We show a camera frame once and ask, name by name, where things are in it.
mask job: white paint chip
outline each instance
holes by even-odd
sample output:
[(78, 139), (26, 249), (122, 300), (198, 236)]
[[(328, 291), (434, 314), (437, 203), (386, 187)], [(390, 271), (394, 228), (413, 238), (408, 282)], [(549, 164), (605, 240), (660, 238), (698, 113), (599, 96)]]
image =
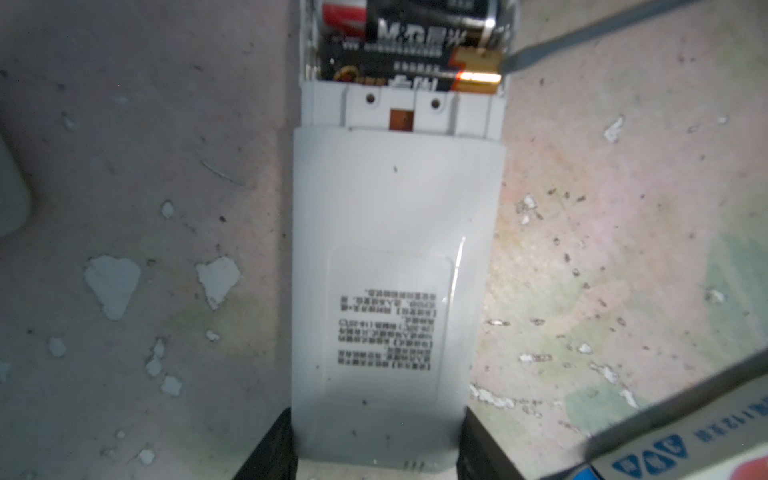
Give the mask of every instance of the white paint chip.
[(152, 378), (160, 375), (160, 372), (163, 371), (163, 363), (160, 361), (160, 357), (153, 355), (149, 362), (144, 365), (144, 369), (147, 370), (147, 374)]
[(548, 353), (543, 353), (541, 355), (536, 355), (534, 353), (523, 353), (520, 355), (519, 359), (523, 363), (551, 362), (552, 355), (549, 355)]
[(624, 400), (627, 400), (627, 404), (633, 409), (640, 408), (640, 406), (637, 404), (637, 400), (635, 400), (634, 398), (634, 394), (630, 392), (628, 389), (621, 390), (619, 392), (619, 395), (623, 396)]
[(624, 115), (619, 115), (619, 118), (613, 124), (611, 124), (610, 127), (605, 129), (605, 132), (603, 132), (603, 137), (605, 137), (605, 140), (615, 144), (619, 140), (619, 134), (621, 133), (621, 128), (623, 126)]
[(66, 128), (69, 131), (74, 131), (75, 128), (77, 128), (77, 125), (75, 124), (74, 120), (72, 120), (69, 115), (62, 112), (61, 113), (61, 123), (64, 125), (64, 128)]
[(174, 215), (174, 205), (170, 200), (164, 201), (160, 206), (160, 215), (162, 215), (163, 218), (171, 218)]
[(592, 347), (591, 347), (591, 346), (589, 346), (589, 344), (587, 344), (587, 343), (582, 343), (582, 344), (581, 344), (581, 345), (578, 347), (578, 352), (579, 352), (579, 353), (583, 353), (583, 354), (585, 354), (585, 355), (591, 355), (593, 351), (594, 351), (594, 350), (592, 349)]
[(513, 399), (496, 396), (488, 390), (478, 387), (474, 383), (469, 384), (469, 392), (472, 394), (473, 398), (480, 402), (493, 405), (497, 409), (513, 409), (515, 407), (515, 401)]
[(160, 359), (165, 357), (165, 343), (163, 339), (157, 339), (157, 342), (152, 347), (152, 353)]
[(118, 453), (114, 449), (103, 448), (101, 452), (99, 452), (99, 455), (107, 457), (112, 461), (118, 460)]
[(179, 396), (181, 394), (181, 381), (175, 376), (166, 375), (163, 384), (160, 385), (160, 391), (170, 396)]
[(219, 339), (221, 339), (221, 335), (214, 332), (213, 330), (208, 330), (205, 332), (205, 338), (207, 338), (210, 342), (217, 342)]
[(219, 257), (211, 263), (196, 265), (197, 279), (205, 289), (205, 297), (211, 310), (216, 310), (230, 289), (240, 279), (240, 270), (229, 257)]
[(600, 373), (608, 382), (614, 385), (616, 385), (619, 382), (619, 374), (616, 373), (608, 365), (598, 365), (596, 363), (590, 363), (589, 368), (593, 369), (597, 373)]
[(725, 293), (715, 290), (714, 288), (707, 290), (707, 293), (704, 294), (704, 299), (713, 305), (724, 303), (727, 300)]
[(57, 336), (52, 336), (48, 339), (48, 351), (51, 355), (60, 359), (67, 352), (67, 346), (64, 344), (64, 340)]
[(141, 269), (127, 258), (113, 258), (102, 255), (88, 261), (85, 282), (93, 290), (104, 315), (110, 320), (119, 320), (136, 290)]
[(11, 370), (11, 364), (7, 362), (0, 362), (0, 383), (8, 381), (8, 372)]
[(154, 452), (152, 452), (150, 449), (144, 449), (139, 452), (138, 458), (139, 462), (145, 465), (150, 465), (152, 462), (154, 462)]
[(537, 207), (536, 199), (534, 199), (533, 195), (531, 194), (528, 194), (525, 196), (525, 198), (523, 199), (523, 203), (525, 204), (526, 207), (528, 207), (531, 210)]

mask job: blue logo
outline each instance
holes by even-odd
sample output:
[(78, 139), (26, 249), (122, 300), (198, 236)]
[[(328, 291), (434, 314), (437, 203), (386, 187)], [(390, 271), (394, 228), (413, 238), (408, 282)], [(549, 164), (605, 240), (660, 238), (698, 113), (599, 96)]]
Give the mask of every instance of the blue logo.
[(659, 475), (677, 466), (677, 463), (672, 458), (659, 455), (656, 452), (649, 452), (648, 450), (643, 451), (643, 461), (645, 462), (645, 469), (651, 475)]
[(619, 472), (626, 473), (631, 477), (643, 478), (643, 472), (640, 470), (640, 460), (637, 458), (637, 455), (627, 455), (624, 458), (620, 458), (612, 466)]
[(661, 439), (654, 443), (654, 447), (678, 458), (688, 458), (688, 451), (685, 449), (683, 439), (679, 435), (670, 435), (665, 439)]

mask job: grey object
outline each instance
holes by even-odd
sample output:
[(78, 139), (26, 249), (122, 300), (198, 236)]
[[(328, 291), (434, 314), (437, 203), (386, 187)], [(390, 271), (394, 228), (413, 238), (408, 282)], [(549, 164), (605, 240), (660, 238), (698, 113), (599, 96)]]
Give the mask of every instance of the grey object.
[(579, 30), (517, 51), (502, 62), (501, 73), (509, 74), (515, 71), (520, 71), (560, 50), (565, 50), (586, 41), (600, 38), (603, 35), (608, 35), (621, 30), (622, 28), (636, 25), (649, 18), (657, 17), (658, 15), (671, 12), (675, 8), (698, 1), (699, 0), (653, 0), (652, 2), (641, 3), (636, 7), (624, 10), (612, 17), (598, 20)]
[(29, 189), (0, 138), (0, 237), (18, 230), (31, 212)]

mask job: battery compartment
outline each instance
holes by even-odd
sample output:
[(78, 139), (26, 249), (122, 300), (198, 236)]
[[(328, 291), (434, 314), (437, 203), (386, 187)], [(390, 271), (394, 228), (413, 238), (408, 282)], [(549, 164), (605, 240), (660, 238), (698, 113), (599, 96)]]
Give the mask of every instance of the battery compartment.
[[(302, 126), (500, 139), (506, 81), (494, 94), (478, 94), (321, 80), (321, 51), (328, 28), (317, 14), (316, 2), (319, 0), (302, 0)], [(517, 15), (516, 0), (509, 0), (508, 5)], [(502, 48), (511, 49), (511, 35)]]

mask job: black battery label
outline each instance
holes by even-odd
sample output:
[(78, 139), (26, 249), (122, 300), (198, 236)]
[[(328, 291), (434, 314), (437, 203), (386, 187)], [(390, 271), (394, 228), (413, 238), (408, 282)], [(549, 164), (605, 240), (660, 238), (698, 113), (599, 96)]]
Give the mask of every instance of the black battery label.
[(368, 0), (366, 40), (443, 48), (494, 48), (492, 38), (498, 9), (490, 0)]
[(376, 289), (341, 296), (337, 364), (430, 371), (436, 297), (428, 292)]

